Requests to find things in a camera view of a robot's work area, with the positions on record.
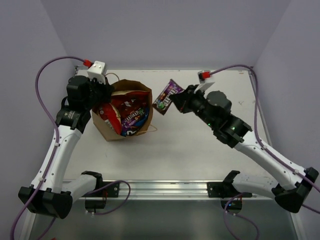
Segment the purple M&M's packet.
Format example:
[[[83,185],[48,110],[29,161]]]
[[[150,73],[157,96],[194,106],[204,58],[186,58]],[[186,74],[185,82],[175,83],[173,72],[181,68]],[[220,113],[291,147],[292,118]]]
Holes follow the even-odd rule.
[[[164,116],[172,104],[170,95],[179,94],[183,91],[184,89],[181,86],[179,86],[173,79],[170,79],[164,90],[154,100],[152,104],[153,108]]]

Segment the red cassava chips bag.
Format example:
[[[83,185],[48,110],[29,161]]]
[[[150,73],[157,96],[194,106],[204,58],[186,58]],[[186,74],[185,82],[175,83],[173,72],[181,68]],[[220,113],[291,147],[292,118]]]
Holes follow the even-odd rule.
[[[98,108],[100,118],[118,135],[122,133],[121,116],[117,108],[111,103],[103,103]]]

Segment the brown paper bag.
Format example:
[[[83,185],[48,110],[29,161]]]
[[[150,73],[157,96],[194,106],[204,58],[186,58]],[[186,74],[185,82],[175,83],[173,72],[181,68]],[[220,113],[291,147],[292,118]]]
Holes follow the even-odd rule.
[[[109,103],[92,110],[93,124],[103,138],[118,141],[151,132],[153,118],[152,90],[135,80],[118,79]]]

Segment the dark red chips bag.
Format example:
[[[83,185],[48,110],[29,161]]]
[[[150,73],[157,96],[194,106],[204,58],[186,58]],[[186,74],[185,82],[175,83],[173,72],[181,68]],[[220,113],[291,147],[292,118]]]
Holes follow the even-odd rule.
[[[142,90],[120,90],[111,95],[111,104],[119,111],[121,118],[149,104],[149,92]]]

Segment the red Doritos bag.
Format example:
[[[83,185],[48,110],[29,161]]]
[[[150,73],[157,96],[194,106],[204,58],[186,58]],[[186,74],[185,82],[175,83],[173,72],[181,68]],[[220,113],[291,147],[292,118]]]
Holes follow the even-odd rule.
[[[123,126],[120,135],[122,137],[131,137],[144,133],[142,126]]]

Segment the brown M&M's packet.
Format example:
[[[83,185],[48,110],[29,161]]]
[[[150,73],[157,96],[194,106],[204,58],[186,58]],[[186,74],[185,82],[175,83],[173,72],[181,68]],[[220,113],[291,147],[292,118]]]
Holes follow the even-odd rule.
[[[147,118],[149,111],[146,108],[139,108],[131,112],[127,117],[125,117],[121,123],[125,125],[132,125],[140,120]]]

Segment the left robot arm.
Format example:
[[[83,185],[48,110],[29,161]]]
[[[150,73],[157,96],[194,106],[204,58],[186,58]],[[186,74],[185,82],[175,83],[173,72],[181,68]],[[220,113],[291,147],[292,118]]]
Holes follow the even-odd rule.
[[[107,77],[73,76],[66,86],[67,96],[53,122],[54,134],[47,155],[30,186],[22,186],[18,198],[35,214],[64,219],[72,205],[87,193],[103,193],[102,175],[84,171],[76,180],[63,184],[71,155],[91,119],[91,110],[111,99],[114,87]]]

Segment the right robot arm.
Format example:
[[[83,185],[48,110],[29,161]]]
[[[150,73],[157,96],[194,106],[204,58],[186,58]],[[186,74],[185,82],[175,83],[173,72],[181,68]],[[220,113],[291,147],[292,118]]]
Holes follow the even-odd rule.
[[[233,170],[223,180],[222,198],[256,194],[275,200],[288,212],[300,211],[318,178],[316,169],[295,164],[257,137],[250,125],[231,113],[232,103],[221,91],[204,95],[190,85],[169,98],[181,113],[194,113],[206,123],[218,141],[246,155],[271,175],[250,176]]]

